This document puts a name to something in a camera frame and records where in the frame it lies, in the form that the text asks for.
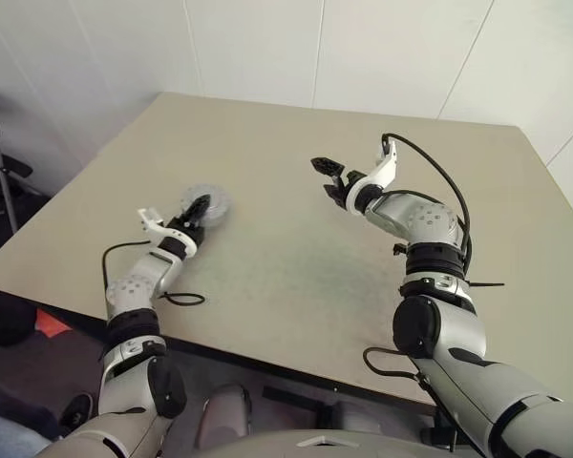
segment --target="beige tabletop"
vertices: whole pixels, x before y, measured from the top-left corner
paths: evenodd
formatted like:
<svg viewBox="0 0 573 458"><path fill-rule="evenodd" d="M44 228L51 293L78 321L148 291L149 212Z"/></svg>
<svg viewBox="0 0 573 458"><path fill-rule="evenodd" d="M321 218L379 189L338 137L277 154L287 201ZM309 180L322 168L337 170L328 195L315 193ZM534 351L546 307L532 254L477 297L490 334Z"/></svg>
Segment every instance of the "beige tabletop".
<svg viewBox="0 0 573 458"><path fill-rule="evenodd" d="M309 160L368 172L380 135L402 134L452 175L472 214L473 290L487 358L530 372L573 401L573 211L514 127L309 110L162 94L0 250L0 290L105 318L100 256L144 239L136 210L166 219L184 190L221 185L232 197L172 290L207 303L157 302L169 336L333 381L430 403L415 383L369 372L361 353L392 345L405 259L399 240L347 214ZM399 148L394 189L457 209L441 177ZM143 252L112 254L110 275ZM403 357L376 360L412 370Z"/></svg>

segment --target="dark floor mat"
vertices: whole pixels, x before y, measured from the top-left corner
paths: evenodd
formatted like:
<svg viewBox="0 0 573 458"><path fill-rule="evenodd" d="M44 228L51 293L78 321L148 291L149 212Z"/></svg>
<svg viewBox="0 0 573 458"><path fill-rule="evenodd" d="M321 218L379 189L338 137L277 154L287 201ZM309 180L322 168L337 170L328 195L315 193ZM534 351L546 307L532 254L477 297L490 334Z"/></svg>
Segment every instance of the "dark floor mat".
<svg viewBox="0 0 573 458"><path fill-rule="evenodd" d="M0 346L0 384L59 416L80 391L97 394L101 345L76 331L52 339L36 332L23 343Z"/></svg>

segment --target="metal pole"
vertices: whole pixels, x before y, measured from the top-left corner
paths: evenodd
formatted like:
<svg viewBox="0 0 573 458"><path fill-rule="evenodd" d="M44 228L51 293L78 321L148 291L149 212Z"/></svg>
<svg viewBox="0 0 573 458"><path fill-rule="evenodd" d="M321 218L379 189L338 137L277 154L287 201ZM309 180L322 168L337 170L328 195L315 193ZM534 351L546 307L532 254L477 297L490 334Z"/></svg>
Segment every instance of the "metal pole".
<svg viewBox="0 0 573 458"><path fill-rule="evenodd" d="M19 227L17 226L17 218L15 216L14 207L12 206L11 188L9 187L8 176L5 170L4 161L2 160L2 150L0 149L0 187L2 188L2 195L4 196L5 206L7 207L7 214L9 215L11 230L13 233L15 233Z"/></svg>

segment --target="robotic arm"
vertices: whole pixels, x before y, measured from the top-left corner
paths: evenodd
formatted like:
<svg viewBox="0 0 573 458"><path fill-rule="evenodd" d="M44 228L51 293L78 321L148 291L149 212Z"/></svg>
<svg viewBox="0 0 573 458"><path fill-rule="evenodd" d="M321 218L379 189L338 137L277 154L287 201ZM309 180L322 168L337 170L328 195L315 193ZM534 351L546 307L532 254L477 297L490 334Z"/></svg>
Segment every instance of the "robotic arm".
<svg viewBox="0 0 573 458"><path fill-rule="evenodd" d="M164 225L158 212L138 210L151 248L106 289L107 342L98 416L40 453L41 457L126 458L159 456L163 438L184 409L178 368L151 300L161 297L193 258L204 238L204 219L224 213L220 191L204 187L181 215Z"/></svg>
<svg viewBox="0 0 573 458"><path fill-rule="evenodd" d="M312 165L331 177L325 189L340 207L408 242L394 249L407 257L403 301L393 317L396 347L417 367L420 386L481 454L573 457L573 405L518 369L484 360L484 327L465 280L468 224L463 230L455 213L432 198L387 192L395 176L394 138L420 150L399 135L383 135L378 166L368 176L348 173L347 185L343 165L323 157ZM466 206L463 212L468 219Z"/></svg>

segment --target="black cable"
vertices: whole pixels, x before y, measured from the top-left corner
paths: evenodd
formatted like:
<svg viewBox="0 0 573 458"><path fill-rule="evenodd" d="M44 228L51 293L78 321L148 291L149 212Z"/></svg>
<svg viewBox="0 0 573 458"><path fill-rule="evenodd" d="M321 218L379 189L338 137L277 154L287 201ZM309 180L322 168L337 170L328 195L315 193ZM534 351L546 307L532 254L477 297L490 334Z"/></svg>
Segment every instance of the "black cable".
<svg viewBox="0 0 573 458"><path fill-rule="evenodd" d="M505 286L505 283L483 283L479 281L467 281L472 288L480 288L483 286Z"/></svg>
<svg viewBox="0 0 573 458"><path fill-rule="evenodd" d="M104 291L106 291L106 288L108 288L108 273L106 271L106 257L108 256L108 254L111 251L116 250L117 248L123 248L124 246L146 245L149 244L150 242L151 242L150 240L127 241L125 243L118 243L117 245L113 245L106 248L106 250L102 254L102 279L104 280Z"/></svg>
<svg viewBox="0 0 573 458"><path fill-rule="evenodd" d="M204 296L196 293L163 293L161 296L159 296L159 298L166 299L168 302L174 305L179 305L181 307L187 307L189 305L200 305L201 303L204 303L206 301L206 298ZM172 298L195 298L197 300L191 302L183 302L183 301L175 301Z"/></svg>
<svg viewBox="0 0 573 458"><path fill-rule="evenodd" d="M397 195L397 194L410 194L412 196L418 196L419 198L425 198L429 201L431 201L432 203L440 203L441 205L444 205L444 203L441 200L437 200L436 198L433 198L429 195L420 193L418 191L411 191L409 189L397 189L394 191L388 191L386 193L383 194L383 196L389 197L392 195ZM465 223L463 222L463 220L459 217L457 217L458 219L458 225L460 226L460 228L463 231L463 237L465 234ZM465 275L467 275L467 272L469 271L469 265L471 264L471 257L473 256L473 243L471 242L471 235L469 235L469 237L467 238L467 243L466 243L466 249L465 249L465 259L463 261L463 273Z"/></svg>
<svg viewBox="0 0 573 458"><path fill-rule="evenodd" d="M378 369L375 365L373 365L370 362L370 359L368 357L368 354L370 354L372 352L389 353L391 355L405 356L403 353L401 353L400 351L397 351L397 350L390 350L388 348L382 348L381 346L370 346L369 348L366 348L365 351L363 352L363 361L365 362L365 365L370 369L371 372L373 372L374 374L377 374L377 375L382 375L384 377L401 377L404 379L410 379L410 380L414 380L415 382L417 382L416 375L413 374L412 372L405 372L403 370Z"/></svg>
<svg viewBox="0 0 573 458"><path fill-rule="evenodd" d="M102 254L102 279L104 281L104 291L106 291L106 289L108 288L108 272L107 272L108 269L106 268L106 258L108 257L108 254L111 251L116 250L117 248L123 248L124 246L147 245L149 243L151 243L150 240L127 241L125 243L118 243L117 245L110 246L104 251L104 253ZM161 296L159 296L159 298L166 299L168 302L174 305L179 305L183 307L189 305L199 305L206 301L206 298L204 296L196 293L163 293ZM196 300L191 302L183 302L183 301L176 301L173 298L194 298Z"/></svg>
<svg viewBox="0 0 573 458"><path fill-rule="evenodd" d="M467 208L467 202L465 202L465 198L463 197L460 190L458 189L458 186L456 186L456 183L452 180L452 178L448 175L448 173L445 170L443 170L443 168L435 161L435 159L433 159L431 156L429 156L428 153L426 153L418 145L416 145L415 143L413 143L412 141L407 139L405 136L401 136L399 134L383 134L382 135L382 145L385 148L385 150L386 150L386 146L388 145L389 138L395 138L395 139L405 143L410 148L412 148L414 151L416 151L421 156L423 156L425 159L427 159L427 161L431 165L433 165L433 167L439 172L439 174L444 177L444 179L448 182L448 184L450 185L450 187L454 191L456 198L458 199L458 203L460 203L460 208L462 210L462 218L464 221L463 238L462 238L462 243L460 246L460 249L464 252L466 247L467 247L467 240L469 238L469 233L471 231L471 220L469 217L469 209Z"/></svg>

